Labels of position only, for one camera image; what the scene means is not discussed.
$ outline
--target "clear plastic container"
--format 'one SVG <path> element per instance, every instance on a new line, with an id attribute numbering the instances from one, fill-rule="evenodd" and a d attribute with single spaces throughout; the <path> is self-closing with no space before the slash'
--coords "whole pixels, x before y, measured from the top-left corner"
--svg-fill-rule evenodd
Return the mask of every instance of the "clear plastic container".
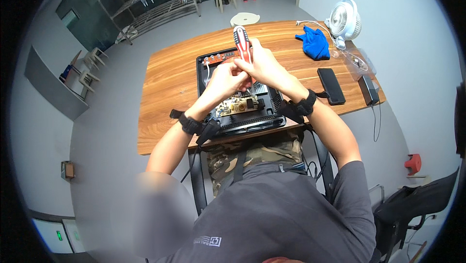
<path id="1" fill-rule="evenodd" d="M 374 65 L 367 57 L 363 49 L 351 48 L 342 50 L 345 65 L 354 81 L 358 81 L 363 75 L 375 75 L 377 73 Z"/>

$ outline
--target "shirt sleeve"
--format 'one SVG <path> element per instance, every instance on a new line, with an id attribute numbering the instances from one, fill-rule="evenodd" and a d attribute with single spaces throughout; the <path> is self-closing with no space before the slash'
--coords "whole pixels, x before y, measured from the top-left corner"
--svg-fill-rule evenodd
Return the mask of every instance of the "shirt sleeve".
<path id="1" fill-rule="evenodd" d="M 345 164 L 333 180 L 331 188 L 330 203 L 345 218 L 360 243 L 357 244 L 358 248 L 369 260 L 376 246 L 376 227 L 364 164 L 361 161 Z"/>

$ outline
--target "pink object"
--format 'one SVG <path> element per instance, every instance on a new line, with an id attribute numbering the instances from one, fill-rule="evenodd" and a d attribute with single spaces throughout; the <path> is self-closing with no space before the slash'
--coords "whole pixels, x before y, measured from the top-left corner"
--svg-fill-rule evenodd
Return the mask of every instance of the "pink object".
<path id="1" fill-rule="evenodd" d="M 421 156 L 419 154 L 408 155 L 410 160 L 405 162 L 406 168 L 411 168 L 411 173 L 408 176 L 414 175 L 421 170 Z"/>

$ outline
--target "hand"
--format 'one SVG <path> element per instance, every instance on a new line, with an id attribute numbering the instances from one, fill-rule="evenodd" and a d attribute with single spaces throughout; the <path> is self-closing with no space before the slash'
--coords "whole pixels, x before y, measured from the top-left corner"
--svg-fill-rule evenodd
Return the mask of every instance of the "hand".
<path id="1" fill-rule="evenodd" d="M 296 103 L 309 96 L 309 91 L 278 63 L 271 50 L 263 48 L 258 39 L 250 39 L 249 42 L 253 46 L 250 49 L 253 63 L 235 59 L 234 63 L 238 68 L 260 83 L 281 91 Z"/>
<path id="2" fill-rule="evenodd" d="M 246 88 L 251 86 L 248 78 L 248 73 L 233 63 L 218 65 L 202 95 L 184 114 L 197 121 L 203 120 L 213 108 L 233 95 L 237 89 L 246 91 Z"/>

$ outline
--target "forearm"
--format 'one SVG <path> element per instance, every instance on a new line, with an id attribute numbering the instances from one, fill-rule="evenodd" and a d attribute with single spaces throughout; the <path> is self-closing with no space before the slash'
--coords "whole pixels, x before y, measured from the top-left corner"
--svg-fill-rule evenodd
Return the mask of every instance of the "forearm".
<path id="1" fill-rule="evenodd" d="M 294 103 L 308 98 L 309 91 L 298 79 L 292 77 L 288 83 L 282 92 Z M 319 99 L 314 103 L 313 109 L 308 119 L 322 143 L 335 156 L 338 169 L 348 162 L 360 161 L 358 143 L 345 122 Z"/>
<path id="2" fill-rule="evenodd" d="M 186 117 L 192 117 L 197 121 L 201 121 L 214 106 L 205 102 L 201 96 L 184 114 Z M 157 171 L 171 175 L 183 158 L 191 139 L 192 135 L 184 132 L 178 121 L 166 132 L 152 150 L 146 171 Z"/>

